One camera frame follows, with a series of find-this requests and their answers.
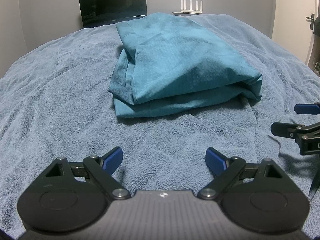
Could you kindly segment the black computer monitor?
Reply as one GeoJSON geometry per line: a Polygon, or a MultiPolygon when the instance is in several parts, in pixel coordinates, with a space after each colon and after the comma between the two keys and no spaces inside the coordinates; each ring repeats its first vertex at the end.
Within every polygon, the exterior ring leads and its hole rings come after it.
{"type": "Polygon", "coordinates": [[[146,0],[79,0],[82,25],[93,28],[147,15],[146,0]]]}

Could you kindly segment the teal blue hooded garment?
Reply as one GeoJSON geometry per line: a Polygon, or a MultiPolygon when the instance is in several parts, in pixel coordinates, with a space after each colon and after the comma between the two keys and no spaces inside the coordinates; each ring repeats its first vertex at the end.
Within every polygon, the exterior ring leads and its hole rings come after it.
{"type": "Polygon", "coordinates": [[[261,99],[262,75],[189,17],[155,13],[116,29],[123,49],[109,91],[117,117],[171,115],[239,95],[261,99]]]}

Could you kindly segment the light blue bed blanket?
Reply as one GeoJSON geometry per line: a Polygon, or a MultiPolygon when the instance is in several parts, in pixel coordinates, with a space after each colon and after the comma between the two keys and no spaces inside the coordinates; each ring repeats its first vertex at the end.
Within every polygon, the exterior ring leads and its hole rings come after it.
{"type": "Polygon", "coordinates": [[[311,125],[298,103],[319,101],[319,77],[281,46],[228,15],[193,20],[223,38],[263,76],[262,98],[238,97],[217,106],[160,118],[117,118],[108,91],[122,44],[114,25],[82,29],[18,59],[1,79],[1,229],[24,233],[16,204],[57,157],[82,161],[119,146],[114,178],[129,191],[199,191],[213,178],[204,162],[213,147],[249,163],[273,159],[308,193],[319,167],[291,139],[275,137],[274,122],[311,125]]]}

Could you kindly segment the white wifi router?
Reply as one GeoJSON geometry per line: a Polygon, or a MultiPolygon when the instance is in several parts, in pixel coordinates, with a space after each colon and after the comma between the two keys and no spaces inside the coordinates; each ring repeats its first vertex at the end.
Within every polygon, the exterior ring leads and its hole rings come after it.
{"type": "Polygon", "coordinates": [[[203,1],[181,0],[180,11],[172,12],[175,16],[191,16],[203,13],[203,1]]]}

